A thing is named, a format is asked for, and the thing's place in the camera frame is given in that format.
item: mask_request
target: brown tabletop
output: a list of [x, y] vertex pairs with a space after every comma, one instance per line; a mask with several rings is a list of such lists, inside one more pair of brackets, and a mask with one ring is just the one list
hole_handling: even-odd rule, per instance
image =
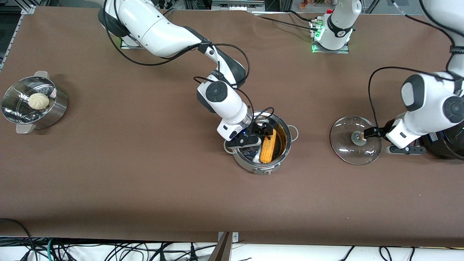
[[[350, 54], [321, 54], [311, 52], [306, 30], [250, 13], [175, 11], [175, 24], [242, 48], [251, 62], [242, 89], [255, 108], [274, 106], [299, 128], [282, 168], [258, 176], [224, 152], [220, 118], [196, 99], [192, 77], [215, 64], [199, 52], [158, 67], [132, 64], [97, 12], [39, 7], [20, 26], [0, 91], [46, 70], [69, 106], [57, 124], [30, 135], [1, 117], [1, 217], [47, 237], [214, 241], [217, 231], [239, 231], [259, 243], [464, 245], [460, 162], [383, 153], [356, 167], [329, 144], [340, 117], [372, 119], [367, 80], [376, 68], [444, 69], [450, 43], [440, 32], [401, 16], [361, 15]], [[159, 61], [145, 50], [126, 53]], [[405, 110], [400, 87], [409, 75], [375, 77], [381, 124]], [[22, 235], [5, 223], [0, 233]]]

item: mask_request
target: stainless steel pot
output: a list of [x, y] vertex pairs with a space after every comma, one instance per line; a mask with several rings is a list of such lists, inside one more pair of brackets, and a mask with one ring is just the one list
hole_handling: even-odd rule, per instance
[[[261, 111], [255, 111], [254, 116], [257, 116], [260, 112]], [[266, 119], [264, 117], [269, 116], [270, 113], [265, 111], [261, 115], [262, 116], [256, 120], [258, 124], [262, 124], [263, 122], [265, 122]], [[298, 129], [295, 126], [287, 125], [278, 116], [273, 114], [271, 115], [270, 119], [276, 122], [275, 130], [277, 132], [277, 139], [280, 142], [280, 150], [278, 151], [278, 156], [272, 162], [270, 163], [253, 162], [252, 160], [248, 159], [244, 155], [244, 152], [249, 150], [249, 148], [233, 149], [231, 152], [226, 149], [226, 143], [224, 142], [224, 149], [226, 150], [227, 153], [233, 154], [233, 157], [235, 158], [235, 160], [240, 166], [258, 175], [270, 175], [274, 171], [277, 171], [282, 165], [282, 162], [284, 161], [284, 159], [287, 157], [288, 153], [290, 152], [290, 147], [291, 147], [292, 142], [296, 141], [299, 135]], [[289, 127], [294, 128], [296, 131], [296, 137], [294, 139], [292, 139]]]
[[[50, 103], [41, 110], [28, 105], [29, 97], [34, 93], [43, 93]], [[19, 134], [30, 133], [34, 129], [43, 129], [57, 122], [66, 111], [68, 96], [60, 90], [45, 71], [24, 78], [13, 84], [5, 93], [1, 110], [5, 118], [16, 124]]]

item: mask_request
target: table surface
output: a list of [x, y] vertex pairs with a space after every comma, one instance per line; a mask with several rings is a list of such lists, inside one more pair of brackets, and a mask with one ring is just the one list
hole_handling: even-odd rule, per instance
[[[372, 119], [367, 80], [376, 68], [444, 68], [450, 44], [440, 32], [402, 16], [361, 15], [350, 54], [335, 55], [312, 53], [304, 29], [247, 12], [173, 12], [173, 23], [242, 48], [251, 62], [242, 89], [255, 108], [274, 106], [299, 128], [281, 169], [258, 176], [224, 152], [220, 118], [196, 99], [192, 77], [215, 64], [199, 52], [158, 67], [132, 64], [97, 12], [38, 7], [21, 24], [0, 91], [46, 70], [69, 106], [58, 123], [30, 135], [0, 119], [1, 217], [50, 237], [214, 241], [217, 231], [239, 231], [250, 243], [464, 244], [460, 162], [383, 153], [359, 167], [329, 144], [340, 117]], [[304, 25], [290, 14], [272, 17]], [[159, 61], [145, 50], [126, 53]], [[405, 110], [400, 87], [409, 75], [375, 77], [380, 123]], [[21, 233], [0, 225], [2, 234]]]

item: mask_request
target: pot handle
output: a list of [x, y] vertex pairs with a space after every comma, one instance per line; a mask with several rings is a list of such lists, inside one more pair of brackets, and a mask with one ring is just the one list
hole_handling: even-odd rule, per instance
[[16, 124], [16, 133], [18, 134], [28, 134], [31, 133], [35, 128], [34, 124]]
[[230, 152], [227, 148], [226, 148], [226, 141], [224, 141], [224, 150], [229, 153], [229, 154], [235, 154], [235, 152]]
[[50, 80], [50, 74], [47, 71], [37, 71], [34, 76], [44, 77]]
[[287, 125], [287, 126], [288, 126], [289, 128], [295, 129], [295, 131], [296, 131], [296, 137], [295, 137], [295, 138], [292, 138], [291, 141], [292, 141], [292, 142], [296, 141], [296, 139], [298, 139], [298, 137], [300, 136], [300, 132], [299, 132], [298, 129], [297, 129], [295, 126], [293, 126], [293, 125]]

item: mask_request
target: white floor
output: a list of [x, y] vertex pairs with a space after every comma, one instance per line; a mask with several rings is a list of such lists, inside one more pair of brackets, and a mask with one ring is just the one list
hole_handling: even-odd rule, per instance
[[[213, 243], [195, 243], [196, 248], [209, 246]], [[158, 248], [160, 244], [148, 244], [149, 248]], [[233, 245], [231, 261], [339, 261], [341, 260], [350, 247], [343, 246], [299, 246], [299, 245], [260, 245], [260, 244], [241, 244]], [[69, 252], [77, 261], [103, 261], [113, 246], [96, 246], [96, 247], [72, 247]], [[393, 261], [409, 261], [411, 248], [393, 248], [389, 247]], [[166, 248], [166, 250], [186, 250], [190, 251], [190, 243], [175, 243]], [[197, 251], [199, 257], [208, 256], [213, 248], [207, 248]], [[17, 261], [27, 252], [26, 247], [0, 247], [0, 261]], [[181, 254], [166, 253], [167, 261], [173, 261]], [[39, 256], [40, 261], [48, 261], [47, 258]], [[130, 253], [124, 261], [146, 260], [147, 256], [137, 252]], [[31, 253], [29, 261], [35, 260]], [[431, 249], [416, 248], [413, 261], [463, 261], [464, 250], [451, 249]], [[382, 261], [377, 247], [355, 247], [348, 257], [347, 261]]]

